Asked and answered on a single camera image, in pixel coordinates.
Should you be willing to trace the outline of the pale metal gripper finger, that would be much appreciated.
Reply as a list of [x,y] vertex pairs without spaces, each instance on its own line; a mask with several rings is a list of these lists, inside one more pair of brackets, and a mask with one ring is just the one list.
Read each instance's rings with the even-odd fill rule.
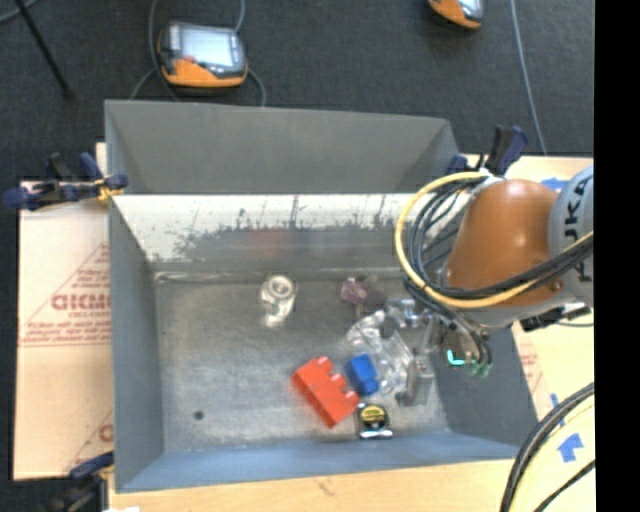
[[426,405],[434,381],[434,369],[428,357],[414,358],[407,370],[405,388],[395,395],[399,406]]
[[425,328],[429,318],[415,310],[416,302],[410,298],[388,299],[384,304],[382,335],[391,336],[403,330]]

